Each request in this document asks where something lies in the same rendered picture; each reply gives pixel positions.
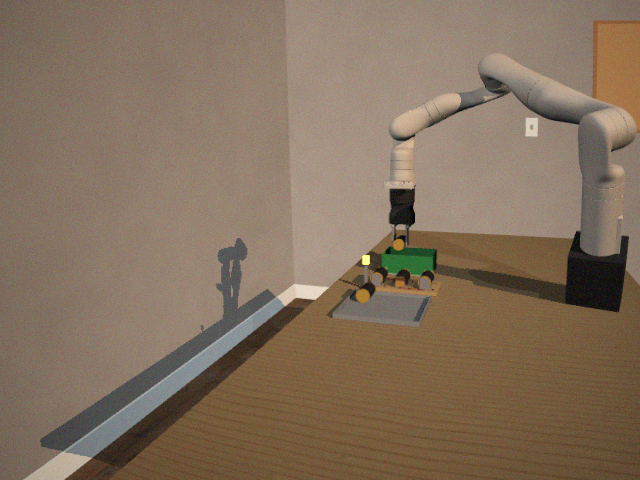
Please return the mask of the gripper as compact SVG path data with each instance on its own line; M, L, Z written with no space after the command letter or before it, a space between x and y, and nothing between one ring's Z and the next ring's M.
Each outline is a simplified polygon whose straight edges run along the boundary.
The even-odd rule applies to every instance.
M415 174L414 169L390 170L390 181L383 182L383 189L390 189L391 211L389 223L392 227L392 246L396 240L396 226L405 225L405 247L409 246L409 228L415 223Z

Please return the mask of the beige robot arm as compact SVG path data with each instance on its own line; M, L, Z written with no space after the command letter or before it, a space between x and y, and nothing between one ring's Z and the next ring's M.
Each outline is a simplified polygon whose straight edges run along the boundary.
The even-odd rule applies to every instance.
M390 122L391 169L414 169L415 134L419 131L512 91L538 115L579 125L580 248L593 256L620 254L625 171L611 162L611 152L635 139L637 127L633 117L621 107L591 98L504 54L484 56L478 72L485 85L480 89L438 95Z

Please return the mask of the green open-top box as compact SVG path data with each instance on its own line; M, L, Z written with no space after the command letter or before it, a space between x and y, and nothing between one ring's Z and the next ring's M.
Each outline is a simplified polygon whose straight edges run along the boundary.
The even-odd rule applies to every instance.
M382 267L388 268L388 274L397 275L400 269L405 268L410 270L411 276L421 276L424 270L435 272L436 263L437 249L404 247L397 251L389 246L382 253Z

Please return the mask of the black cylinder with yellow end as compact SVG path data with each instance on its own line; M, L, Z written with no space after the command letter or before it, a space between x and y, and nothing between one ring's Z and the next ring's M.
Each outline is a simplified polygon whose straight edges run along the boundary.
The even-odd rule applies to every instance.
M408 269L404 268L404 269L401 269L395 277L404 277L405 284L406 284L411 277L411 273Z
M382 281L387 277L388 271L384 267L379 267L373 274L380 274L381 275L381 283L382 283ZM372 283L372 275L370 276L370 281Z
M422 273L420 278L429 278L429 287L430 287L432 281L434 280L434 274L432 271L426 270ZM418 286L420 285L420 278L418 280Z
M374 292L375 286L372 283L367 282L356 293L356 299L361 303L365 303L370 299Z
M393 248L397 251L402 250L405 247L405 236L400 235L394 242Z

